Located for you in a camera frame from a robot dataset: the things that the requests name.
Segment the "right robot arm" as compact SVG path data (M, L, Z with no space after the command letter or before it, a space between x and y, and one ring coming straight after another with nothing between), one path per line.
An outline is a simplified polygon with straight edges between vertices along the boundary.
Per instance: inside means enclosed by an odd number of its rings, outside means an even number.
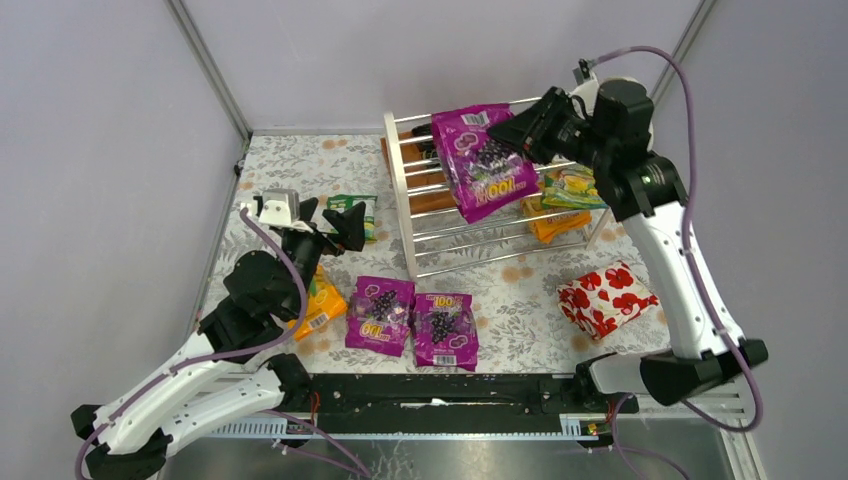
M691 196L675 165L651 149L653 113L637 81L588 81L572 92L549 89L488 135L536 164L559 156L592 171L599 196L644 261L670 345L597 357L576 375L590 393L647 394L669 406L750 376L769 352L724 306L691 227Z

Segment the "purple candy bag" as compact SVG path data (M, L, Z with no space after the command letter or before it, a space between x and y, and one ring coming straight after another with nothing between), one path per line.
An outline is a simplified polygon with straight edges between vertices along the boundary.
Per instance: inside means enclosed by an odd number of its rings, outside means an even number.
M348 302L345 346L401 357L410 336L415 284L359 276Z
M418 293L412 313L416 367L455 367L475 372L479 338L471 295Z
M508 103L478 104L431 116L433 143L460 215L473 224L539 191L533 164L488 129L513 118Z

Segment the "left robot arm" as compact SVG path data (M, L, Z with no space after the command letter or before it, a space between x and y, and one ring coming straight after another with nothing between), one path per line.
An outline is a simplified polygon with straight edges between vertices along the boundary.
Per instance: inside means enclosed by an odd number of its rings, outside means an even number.
M277 347L306 321L320 258L365 244L364 203L324 211L330 232L313 222L317 205L288 190L243 205L240 218L264 248L237 260L224 280L226 297L144 381L108 404L84 404L72 412L82 440L77 478L148 479L228 423L304 402L309 375Z

